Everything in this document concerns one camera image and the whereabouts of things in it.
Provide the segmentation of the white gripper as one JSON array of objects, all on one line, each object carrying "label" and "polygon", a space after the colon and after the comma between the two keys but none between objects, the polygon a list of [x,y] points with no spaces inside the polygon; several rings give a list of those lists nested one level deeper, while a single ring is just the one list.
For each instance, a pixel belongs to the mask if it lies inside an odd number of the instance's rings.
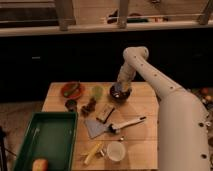
[{"label": "white gripper", "polygon": [[129,90],[131,82],[135,78],[136,71],[129,64],[124,63],[119,71],[117,82],[121,85],[122,90]]}]

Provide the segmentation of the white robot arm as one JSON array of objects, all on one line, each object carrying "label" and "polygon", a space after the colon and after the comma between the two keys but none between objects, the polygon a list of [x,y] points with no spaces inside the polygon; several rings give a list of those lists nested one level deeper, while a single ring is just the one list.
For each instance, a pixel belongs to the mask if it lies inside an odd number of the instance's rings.
[{"label": "white robot arm", "polygon": [[144,46],[123,51],[117,82],[129,91],[138,72],[160,98],[158,109],[158,171],[211,171],[205,126],[208,111],[191,92],[147,62]]}]

